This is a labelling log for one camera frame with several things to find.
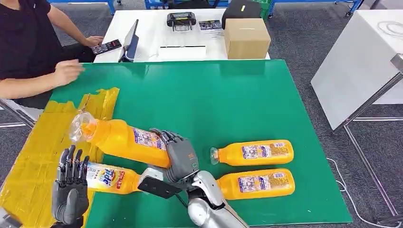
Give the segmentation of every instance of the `smartphone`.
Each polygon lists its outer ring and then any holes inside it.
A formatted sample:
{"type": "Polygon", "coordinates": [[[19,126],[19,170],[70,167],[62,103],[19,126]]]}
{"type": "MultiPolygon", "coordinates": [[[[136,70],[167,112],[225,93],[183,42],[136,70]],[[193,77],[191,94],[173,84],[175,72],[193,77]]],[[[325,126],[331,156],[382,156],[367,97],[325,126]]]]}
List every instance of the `smartphone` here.
{"type": "Polygon", "coordinates": [[[91,49],[95,55],[99,55],[99,54],[120,48],[121,46],[122,46],[122,44],[120,44],[119,40],[115,39],[114,41],[92,47],[91,49]]]}

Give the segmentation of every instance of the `orange juice bottle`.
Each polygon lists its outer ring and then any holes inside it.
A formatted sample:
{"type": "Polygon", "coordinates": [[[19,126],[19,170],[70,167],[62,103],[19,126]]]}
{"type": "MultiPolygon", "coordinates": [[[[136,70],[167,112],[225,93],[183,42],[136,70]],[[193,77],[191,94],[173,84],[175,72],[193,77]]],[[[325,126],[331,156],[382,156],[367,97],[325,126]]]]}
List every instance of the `orange juice bottle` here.
{"type": "Polygon", "coordinates": [[[85,140],[104,153],[167,168],[170,161],[161,138],[131,127],[123,120],[97,120],[90,113],[78,114],[70,127],[74,142],[85,140]]]}
{"type": "Polygon", "coordinates": [[[211,148],[211,163],[233,166],[285,164],[293,160],[294,150],[288,140],[233,143],[225,148],[211,148]]]}
{"type": "Polygon", "coordinates": [[[140,191],[137,186],[140,175],[133,170],[111,165],[88,163],[88,188],[94,191],[129,194],[140,191]]]}
{"type": "Polygon", "coordinates": [[[217,182],[227,200],[286,196],[295,190],[294,179],[287,169],[230,173],[217,182]]]}

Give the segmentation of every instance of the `yellow plastic sheet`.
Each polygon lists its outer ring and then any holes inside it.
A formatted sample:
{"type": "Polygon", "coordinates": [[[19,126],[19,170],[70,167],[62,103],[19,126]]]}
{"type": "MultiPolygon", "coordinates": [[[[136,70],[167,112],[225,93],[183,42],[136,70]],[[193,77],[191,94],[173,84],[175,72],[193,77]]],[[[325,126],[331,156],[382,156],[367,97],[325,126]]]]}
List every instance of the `yellow plastic sheet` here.
{"type": "MultiPolygon", "coordinates": [[[[79,109],[97,119],[110,120],[118,88],[98,90],[97,95],[83,96],[79,109]]],[[[28,136],[0,192],[0,206],[16,216],[26,228],[49,228],[55,222],[51,214],[52,185],[63,149],[71,141],[68,129],[78,110],[72,102],[50,101],[28,136]]],[[[87,142],[80,142],[83,156],[101,162],[102,151],[87,142]]],[[[94,192],[88,192],[90,206],[94,192]]],[[[90,208],[84,215],[84,224],[90,208]]]]}

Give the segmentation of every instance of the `green tabletop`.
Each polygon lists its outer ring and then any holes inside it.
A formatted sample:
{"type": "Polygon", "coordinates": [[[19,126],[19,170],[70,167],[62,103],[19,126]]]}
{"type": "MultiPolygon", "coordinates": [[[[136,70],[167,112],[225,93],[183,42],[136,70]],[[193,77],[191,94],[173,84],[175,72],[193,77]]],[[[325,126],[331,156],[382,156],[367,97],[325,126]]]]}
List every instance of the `green tabletop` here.
{"type": "MultiPolygon", "coordinates": [[[[169,129],[189,138],[200,168],[215,178],[240,171],[289,169],[296,189],[290,196],[233,200],[250,225],[351,222],[334,176],[283,60],[89,64],[79,79],[54,91],[51,100],[73,101],[100,88],[120,88],[113,118],[141,129],[169,129]],[[292,162],[277,166],[211,165],[211,147],[288,139],[292,162]]],[[[104,163],[142,173],[143,163],[104,156],[104,163]]],[[[96,193],[87,228],[194,227],[187,209],[136,192],[96,193]]]]}

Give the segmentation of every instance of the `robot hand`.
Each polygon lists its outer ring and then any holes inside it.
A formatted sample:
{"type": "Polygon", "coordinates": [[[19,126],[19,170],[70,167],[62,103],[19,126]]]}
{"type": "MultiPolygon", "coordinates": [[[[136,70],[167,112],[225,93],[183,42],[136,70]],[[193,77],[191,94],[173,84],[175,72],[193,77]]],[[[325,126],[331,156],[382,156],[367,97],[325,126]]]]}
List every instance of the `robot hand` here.
{"type": "Polygon", "coordinates": [[[71,145],[60,157],[57,178],[53,184],[52,214],[59,223],[81,227],[82,216],[89,205],[86,181],[89,157],[80,162],[83,151],[78,150],[73,160],[75,149],[71,145]]]}
{"type": "Polygon", "coordinates": [[[199,171],[199,159],[188,139],[169,131],[161,131],[156,128],[150,130],[160,136],[166,145],[171,161],[166,176],[170,182],[178,182],[199,171]]]}

